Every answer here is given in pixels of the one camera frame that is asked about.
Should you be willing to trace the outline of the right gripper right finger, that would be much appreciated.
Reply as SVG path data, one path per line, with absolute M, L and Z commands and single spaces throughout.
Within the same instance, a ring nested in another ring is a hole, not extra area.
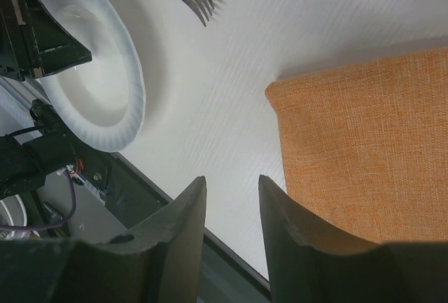
M 446 302 L 447 243 L 376 244 L 258 181 L 273 302 Z

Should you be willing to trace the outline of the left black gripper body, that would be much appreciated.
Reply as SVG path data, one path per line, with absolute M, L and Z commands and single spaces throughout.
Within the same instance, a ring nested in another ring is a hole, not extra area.
M 1 75 L 16 81 L 39 67 L 30 1 L 1 0 Z

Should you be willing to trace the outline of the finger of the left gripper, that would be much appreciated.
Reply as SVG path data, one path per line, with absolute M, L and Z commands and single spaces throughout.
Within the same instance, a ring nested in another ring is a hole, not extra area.
M 21 78 L 42 78 L 92 61 L 92 53 L 49 13 L 41 0 L 20 0 L 25 64 Z

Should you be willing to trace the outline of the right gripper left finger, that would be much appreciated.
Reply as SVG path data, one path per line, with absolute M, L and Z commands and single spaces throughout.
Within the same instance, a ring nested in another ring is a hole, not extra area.
M 80 239 L 1 242 L 2 302 L 195 302 L 207 185 L 104 244 Z

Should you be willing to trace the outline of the orange cloth napkin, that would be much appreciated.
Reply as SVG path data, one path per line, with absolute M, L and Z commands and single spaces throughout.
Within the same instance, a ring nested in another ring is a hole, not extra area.
M 373 242 L 447 238 L 447 49 L 271 83 L 289 196 Z

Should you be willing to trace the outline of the white blue-rimmed plate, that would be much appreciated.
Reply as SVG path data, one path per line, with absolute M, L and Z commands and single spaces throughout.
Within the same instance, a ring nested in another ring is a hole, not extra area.
M 41 80 L 59 117 L 87 145 L 104 152 L 128 146 L 146 110 L 141 62 L 108 0 L 41 0 L 92 53 L 92 61 Z

